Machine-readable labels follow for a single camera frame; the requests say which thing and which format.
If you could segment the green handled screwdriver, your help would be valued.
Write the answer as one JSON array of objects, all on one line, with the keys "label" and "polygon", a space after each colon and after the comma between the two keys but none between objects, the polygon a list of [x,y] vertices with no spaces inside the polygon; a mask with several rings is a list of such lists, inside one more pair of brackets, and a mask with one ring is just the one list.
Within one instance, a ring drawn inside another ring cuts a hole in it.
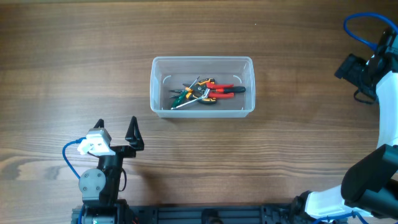
[{"label": "green handled screwdriver", "polygon": [[191,90],[191,87],[196,84],[196,82],[198,81],[199,77],[186,89],[184,89],[181,94],[174,100],[174,102],[172,103],[172,108],[175,108],[179,105],[182,104],[182,102],[184,101],[187,93]]}]

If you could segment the orange black long-nose pliers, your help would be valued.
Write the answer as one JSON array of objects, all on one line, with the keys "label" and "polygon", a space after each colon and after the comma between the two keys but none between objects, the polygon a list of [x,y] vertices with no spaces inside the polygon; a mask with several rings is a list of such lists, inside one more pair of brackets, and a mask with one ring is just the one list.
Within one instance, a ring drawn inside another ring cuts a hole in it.
[{"label": "orange black long-nose pliers", "polygon": [[[204,94],[205,90],[207,89],[207,84],[209,83],[215,84],[215,79],[214,78],[202,79],[196,82],[191,87],[191,89],[188,88],[190,84],[184,83],[183,86],[185,87],[185,90],[188,91],[188,93],[185,96],[185,99],[187,101],[192,101],[202,96],[202,94]],[[210,96],[208,96],[208,98],[198,100],[198,102],[204,105],[213,105],[216,103],[216,98],[211,98]]]}]

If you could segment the small silver wrench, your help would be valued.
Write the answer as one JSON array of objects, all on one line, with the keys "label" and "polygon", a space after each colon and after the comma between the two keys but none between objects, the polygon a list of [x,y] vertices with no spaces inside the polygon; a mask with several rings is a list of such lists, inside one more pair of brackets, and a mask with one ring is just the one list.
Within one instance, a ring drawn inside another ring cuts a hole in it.
[{"label": "small silver wrench", "polygon": [[[171,90],[171,92],[179,93],[179,95],[181,94],[182,91],[183,91],[183,90]],[[187,106],[187,105],[189,105],[189,104],[191,104],[191,103],[194,103],[194,102],[197,102],[197,101],[200,101],[200,100],[205,100],[205,99],[208,98],[209,94],[210,94],[210,90],[205,90],[205,92],[204,92],[204,94],[202,94],[202,96],[193,97],[193,90],[191,89],[191,90],[187,93],[187,95],[186,95],[184,101],[182,102],[182,104],[179,105],[179,106],[177,106],[177,107],[175,107],[175,108],[172,108],[172,107],[171,107],[171,110],[176,110],[176,109],[179,109],[179,108],[181,108],[181,107],[183,107],[183,106]]]}]

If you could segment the red handled snips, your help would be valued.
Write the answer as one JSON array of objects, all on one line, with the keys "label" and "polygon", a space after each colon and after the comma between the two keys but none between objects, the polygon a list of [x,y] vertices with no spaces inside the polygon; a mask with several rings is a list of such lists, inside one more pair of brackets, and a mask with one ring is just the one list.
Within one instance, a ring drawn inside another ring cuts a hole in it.
[{"label": "red handled snips", "polygon": [[212,88],[214,88],[214,87],[216,87],[216,86],[218,86],[218,85],[220,85],[220,84],[211,84],[211,83],[207,84],[207,89],[210,90],[209,96],[210,96],[211,98],[216,98],[216,100],[219,100],[219,99],[229,99],[229,98],[233,98],[233,97],[234,97],[234,93],[222,94],[222,93],[214,93],[214,92],[211,92]]}]

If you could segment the black red screwdriver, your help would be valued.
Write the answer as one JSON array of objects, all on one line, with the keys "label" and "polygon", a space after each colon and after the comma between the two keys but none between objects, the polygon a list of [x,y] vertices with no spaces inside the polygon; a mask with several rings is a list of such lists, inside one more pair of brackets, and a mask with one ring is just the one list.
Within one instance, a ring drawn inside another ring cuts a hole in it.
[{"label": "black red screwdriver", "polygon": [[244,86],[233,86],[233,85],[218,85],[212,88],[211,92],[230,94],[230,93],[244,93],[246,88]]}]

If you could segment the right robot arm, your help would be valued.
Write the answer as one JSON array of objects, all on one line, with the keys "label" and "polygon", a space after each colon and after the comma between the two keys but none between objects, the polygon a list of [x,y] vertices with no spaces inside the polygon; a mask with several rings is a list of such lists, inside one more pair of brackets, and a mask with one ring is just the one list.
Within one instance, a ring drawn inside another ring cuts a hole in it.
[{"label": "right robot arm", "polygon": [[341,185],[304,192],[289,209],[291,223],[333,223],[345,218],[397,219],[397,31],[384,30],[369,60],[350,54],[335,72],[356,93],[379,105],[376,150],[346,172]]}]

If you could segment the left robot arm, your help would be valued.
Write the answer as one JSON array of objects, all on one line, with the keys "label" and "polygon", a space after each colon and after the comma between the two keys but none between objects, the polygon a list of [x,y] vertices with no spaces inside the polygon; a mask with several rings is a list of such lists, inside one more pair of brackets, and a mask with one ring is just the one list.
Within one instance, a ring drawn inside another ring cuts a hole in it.
[{"label": "left robot arm", "polygon": [[125,158],[135,158],[144,150],[144,141],[139,131],[137,118],[133,116],[125,136],[126,145],[112,146],[111,136],[99,119],[86,137],[81,140],[78,151],[98,158],[94,169],[86,170],[79,179],[83,205],[75,223],[138,223],[138,217],[129,208],[127,201],[119,199],[121,177],[127,177],[123,169]]}]

